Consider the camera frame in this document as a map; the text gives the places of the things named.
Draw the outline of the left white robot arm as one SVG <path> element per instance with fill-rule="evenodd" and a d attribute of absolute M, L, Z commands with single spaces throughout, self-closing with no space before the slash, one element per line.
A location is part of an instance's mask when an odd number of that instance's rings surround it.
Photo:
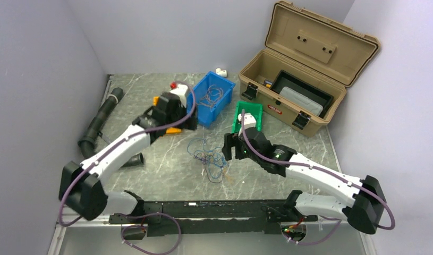
<path fill-rule="evenodd" d="M 196 130 L 197 125 L 197 98 L 193 90 L 176 88 L 162 93 L 157 105 L 137 116 L 104 149 L 81 163 L 71 161 L 63 167 L 58 222 L 62 226 L 72 225 L 63 220 L 64 207 L 88 221 L 102 214 L 120 214 L 130 223 L 139 222 L 146 214 L 144 200 L 130 191 L 107 192 L 104 184 L 132 156 L 164 136 L 168 128 Z"/>

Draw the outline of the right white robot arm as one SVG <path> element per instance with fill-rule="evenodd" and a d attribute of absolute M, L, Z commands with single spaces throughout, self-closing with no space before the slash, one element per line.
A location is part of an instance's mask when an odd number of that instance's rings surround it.
<path fill-rule="evenodd" d="M 295 149 L 272 144 L 254 127 L 225 134 L 222 152 L 226 160 L 248 158 L 268 173 L 307 181 L 327 192 L 321 196 L 292 191 L 284 204 L 289 220 L 318 215 L 345 220 L 365 234 L 385 228 L 380 220 L 389 207 L 380 182 L 373 176 L 362 179 L 317 164 Z"/>

